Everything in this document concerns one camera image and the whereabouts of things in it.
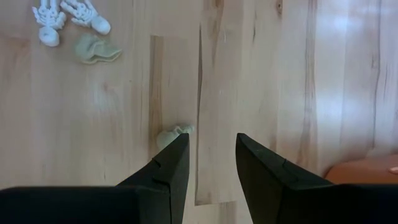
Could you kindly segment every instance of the toy bone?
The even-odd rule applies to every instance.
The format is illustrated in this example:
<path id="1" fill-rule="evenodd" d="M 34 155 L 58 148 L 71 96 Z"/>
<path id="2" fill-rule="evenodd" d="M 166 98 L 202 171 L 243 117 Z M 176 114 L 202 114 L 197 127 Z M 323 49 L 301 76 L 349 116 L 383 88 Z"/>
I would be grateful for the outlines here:
<path id="1" fill-rule="evenodd" d="M 72 22 L 76 25 L 92 27 L 103 35 L 108 34 L 111 30 L 109 22 L 98 14 L 90 0 L 85 0 L 85 3 L 77 0 L 64 0 L 61 2 L 61 7 L 74 16 Z"/>
<path id="2" fill-rule="evenodd" d="M 56 30 L 62 29 L 67 16 L 59 11 L 58 0 L 40 0 L 40 7 L 32 8 L 36 22 L 43 27 L 39 29 L 39 39 L 49 47 L 55 47 L 60 43 Z"/>

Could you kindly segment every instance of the wooden floor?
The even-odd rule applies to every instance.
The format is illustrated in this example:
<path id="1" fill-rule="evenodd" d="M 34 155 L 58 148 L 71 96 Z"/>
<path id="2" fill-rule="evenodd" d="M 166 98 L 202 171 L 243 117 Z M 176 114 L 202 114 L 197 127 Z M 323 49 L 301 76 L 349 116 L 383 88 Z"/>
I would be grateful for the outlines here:
<path id="1" fill-rule="evenodd" d="M 31 0 L 0 8 L 0 189 L 114 185 L 190 136 L 184 223 L 251 223 L 234 158 L 242 132 L 323 175 L 398 152 L 396 0 L 93 0 L 123 49 L 83 65 L 70 21 L 37 37 Z"/>

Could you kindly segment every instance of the white skeleton figure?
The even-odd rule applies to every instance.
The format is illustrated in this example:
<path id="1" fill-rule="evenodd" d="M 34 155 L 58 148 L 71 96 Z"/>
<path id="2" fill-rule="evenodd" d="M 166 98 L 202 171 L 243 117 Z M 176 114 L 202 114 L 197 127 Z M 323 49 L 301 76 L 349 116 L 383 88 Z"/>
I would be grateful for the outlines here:
<path id="1" fill-rule="evenodd" d="M 59 44 L 59 35 L 56 30 L 62 29 L 67 16 L 60 12 L 58 0 L 40 0 L 40 7 L 33 7 L 36 22 L 43 25 L 39 30 L 40 40 L 49 47 Z"/>
<path id="2" fill-rule="evenodd" d="M 92 27 L 103 35 L 108 34 L 111 30 L 109 22 L 98 14 L 90 0 L 84 0 L 84 2 L 64 0 L 61 2 L 61 7 L 74 16 L 73 23 L 79 26 Z"/>

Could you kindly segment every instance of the orange object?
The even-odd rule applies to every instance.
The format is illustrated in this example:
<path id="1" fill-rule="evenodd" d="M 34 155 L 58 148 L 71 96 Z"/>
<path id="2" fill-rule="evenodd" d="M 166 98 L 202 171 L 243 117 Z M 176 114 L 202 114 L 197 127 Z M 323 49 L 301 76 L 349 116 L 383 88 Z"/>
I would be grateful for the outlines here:
<path id="1" fill-rule="evenodd" d="M 398 155 L 344 162 L 325 178 L 335 184 L 398 184 Z"/>

